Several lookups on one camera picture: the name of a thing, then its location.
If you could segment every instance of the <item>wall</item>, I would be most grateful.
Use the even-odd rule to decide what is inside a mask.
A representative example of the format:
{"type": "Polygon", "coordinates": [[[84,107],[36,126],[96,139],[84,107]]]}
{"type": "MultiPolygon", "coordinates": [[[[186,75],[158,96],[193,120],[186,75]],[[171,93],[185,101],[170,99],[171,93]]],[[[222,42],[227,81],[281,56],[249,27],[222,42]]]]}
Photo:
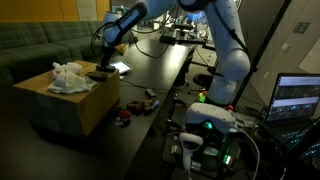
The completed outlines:
{"type": "Polygon", "coordinates": [[[121,6],[123,5],[124,7],[132,7],[133,5],[136,4],[138,0],[112,0],[112,5],[114,6],[121,6]]]}
{"type": "Polygon", "coordinates": [[[103,20],[104,14],[111,11],[111,0],[96,0],[97,3],[97,19],[103,20]]]}
{"type": "Polygon", "coordinates": [[[96,0],[77,0],[78,15],[80,21],[96,21],[96,0]]]}
{"type": "Polygon", "coordinates": [[[111,0],[2,0],[0,22],[102,20],[111,0]]]}
{"type": "Polygon", "coordinates": [[[76,0],[0,1],[0,22],[75,21],[76,0]]]}
{"type": "Polygon", "coordinates": [[[318,39],[309,51],[298,69],[304,70],[308,73],[320,73],[320,39],[318,39]]]}
{"type": "Polygon", "coordinates": [[[292,0],[258,65],[251,84],[268,104],[279,72],[303,72],[301,62],[320,37],[319,0],[292,0]],[[310,22],[304,34],[293,33],[297,22],[310,22]],[[287,51],[282,50],[288,44],[287,51]]]}
{"type": "Polygon", "coordinates": [[[239,8],[242,33],[250,60],[256,57],[284,0],[243,0],[239,8]]]}

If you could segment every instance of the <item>electronic device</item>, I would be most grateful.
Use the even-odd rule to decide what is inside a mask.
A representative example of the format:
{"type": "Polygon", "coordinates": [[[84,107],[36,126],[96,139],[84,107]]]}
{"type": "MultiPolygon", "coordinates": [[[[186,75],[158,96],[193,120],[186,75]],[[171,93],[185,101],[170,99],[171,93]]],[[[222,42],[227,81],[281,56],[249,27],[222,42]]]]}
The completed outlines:
{"type": "Polygon", "coordinates": [[[114,66],[97,66],[96,69],[102,72],[114,72],[116,68],[114,66]]]}
{"type": "Polygon", "coordinates": [[[235,125],[236,122],[232,111],[205,103],[193,103],[188,108],[185,118],[187,125],[209,121],[222,134],[229,133],[231,125],[235,125]]]}
{"type": "Polygon", "coordinates": [[[181,141],[181,145],[183,148],[183,167],[186,171],[190,171],[192,153],[198,150],[199,147],[203,144],[203,139],[200,136],[194,134],[181,133],[179,135],[179,140],[181,141]]]}
{"type": "Polygon", "coordinates": [[[132,70],[133,68],[128,64],[126,63],[125,61],[117,61],[117,62],[114,62],[114,63],[110,63],[110,66],[113,66],[115,67],[116,69],[119,69],[119,74],[123,74],[123,73],[126,73],[130,70],[132,70]]]}
{"type": "Polygon", "coordinates": [[[95,81],[106,81],[108,79],[108,74],[102,72],[87,72],[86,76],[95,81]]]}
{"type": "Polygon", "coordinates": [[[149,97],[149,98],[155,98],[157,96],[157,94],[152,90],[152,89],[145,89],[145,94],[149,97]]]}
{"type": "MultiPolygon", "coordinates": [[[[280,73],[262,127],[290,149],[314,127],[311,117],[319,99],[320,74],[280,73]]],[[[301,154],[301,157],[316,154],[320,154],[320,140],[301,154]]]]}

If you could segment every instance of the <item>black table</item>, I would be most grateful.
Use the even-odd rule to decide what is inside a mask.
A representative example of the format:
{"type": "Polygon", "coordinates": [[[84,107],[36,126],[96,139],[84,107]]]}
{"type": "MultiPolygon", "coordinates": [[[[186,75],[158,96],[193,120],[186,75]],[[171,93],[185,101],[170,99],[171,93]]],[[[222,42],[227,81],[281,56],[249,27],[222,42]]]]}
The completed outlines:
{"type": "MultiPolygon", "coordinates": [[[[154,56],[167,47],[151,39],[137,44],[154,56]]],[[[151,58],[133,46],[116,57],[133,67],[124,80],[153,88],[160,105],[149,115],[132,116],[126,128],[116,127],[115,117],[106,115],[86,140],[40,136],[15,109],[11,88],[1,87],[0,179],[123,179],[189,51],[169,45],[161,57],[151,58]]],[[[120,92],[119,105],[147,99],[144,89],[127,82],[121,82],[120,92]]]]}

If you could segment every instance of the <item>monitor screen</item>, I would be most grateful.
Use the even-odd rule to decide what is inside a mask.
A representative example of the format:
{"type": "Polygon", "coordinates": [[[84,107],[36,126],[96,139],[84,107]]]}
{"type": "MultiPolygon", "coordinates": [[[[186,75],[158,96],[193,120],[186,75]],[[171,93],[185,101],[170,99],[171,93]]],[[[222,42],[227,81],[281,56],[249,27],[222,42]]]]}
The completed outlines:
{"type": "Polygon", "coordinates": [[[320,74],[279,74],[266,122],[311,117],[320,98],[320,74]]]}

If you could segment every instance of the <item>cardboard box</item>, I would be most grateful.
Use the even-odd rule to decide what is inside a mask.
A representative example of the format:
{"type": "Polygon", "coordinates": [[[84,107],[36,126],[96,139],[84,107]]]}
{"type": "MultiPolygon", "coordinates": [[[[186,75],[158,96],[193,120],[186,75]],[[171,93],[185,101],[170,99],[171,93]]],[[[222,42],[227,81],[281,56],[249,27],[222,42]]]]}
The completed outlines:
{"type": "MultiPolygon", "coordinates": [[[[94,63],[75,63],[83,67],[80,76],[96,68],[94,63]]],[[[98,82],[91,91],[74,94],[49,91],[53,82],[51,71],[13,87],[23,115],[32,124],[85,138],[120,99],[119,71],[108,76],[107,81],[98,82]]]]}

